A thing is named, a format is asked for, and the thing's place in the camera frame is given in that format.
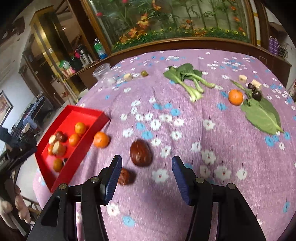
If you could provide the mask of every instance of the plastic jar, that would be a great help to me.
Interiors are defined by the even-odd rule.
[[[113,73],[110,71],[110,64],[102,64],[93,72],[98,81],[98,88],[109,88],[116,83]]]

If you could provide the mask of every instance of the metal screw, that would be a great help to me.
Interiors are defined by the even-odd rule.
[[[67,187],[67,184],[66,183],[62,183],[59,185],[59,189],[63,190]]]
[[[203,183],[205,181],[202,177],[197,177],[195,180],[197,183]]]
[[[228,188],[230,189],[235,189],[236,186],[233,183],[228,183]]]
[[[92,182],[92,183],[96,183],[98,180],[99,180],[98,177],[92,177],[92,178],[91,178],[91,182]]]

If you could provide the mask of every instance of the floral tablecloth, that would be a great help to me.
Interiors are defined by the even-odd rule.
[[[191,63],[207,81],[217,84],[214,89],[204,87],[203,98],[195,103],[180,85],[163,76],[167,66],[184,63]],[[149,75],[140,76],[142,70]],[[92,145],[70,183],[81,184],[98,175],[115,154],[121,155],[124,168],[136,173],[132,185],[117,185],[113,200],[102,206],[109,239],[185,239],[193,208],[182,201],[172,173],[171,159],[179,155],[197,176],[218,185],[236,184],[266,239],[277,240],[296,210],[296,111],[273,73],[254,57],[205,49],[142,54],[121,61],[112,72],[116,86],[95,85],[78,103],[103,110],[111,118],[103,128],[111,142],[105,149]],[[124,82],[125,73],[132,73],[133,80]],[[229,103],[228,92],[235,88],[229,80],[238,80],[240,74],[248,82],[256,79],[263,84],[263,95],[279,112],[285,133],[260,132],[240,107]],[[149,167],[137,167],[130,160],[130,145],[139,138],[153,152]],[[33,188],[44,206],[50,192],[38,170]],[[210,240],[216,234],[217,210],[215,205]],[[82,240],[80,205],[76,214]]]

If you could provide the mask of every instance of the aquarium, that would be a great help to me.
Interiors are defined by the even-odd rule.
[[[250,42],[244,1],[88,0],[113,52],[178,37]]]

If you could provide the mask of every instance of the red tray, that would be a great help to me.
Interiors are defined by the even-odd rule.
[[[62,110],[40,140],[35,153],[41,174],[50,192],[53,193],[61,183],[68,184],[71,181],[82,159],[88,152],[94,140],[94,135],[100,131],[108,121],[109,118],[104,112],[99,110],[80,108],[72,105],[67,105]],[[69,136],[75,133],[74,127],[77,122],[85,123],[88,129],[79,143],[75,147],[72,147],[69,144]],[[53,161],[56,157],[47,154],[47,149],[49,147],[48,140],[50,136],[57,131],[62,131],[68,136],[67,142],[63,143],[63,145],[67,147],[63,158],[68,158],[68,160],[60,173],[55,172],[52,168]]]

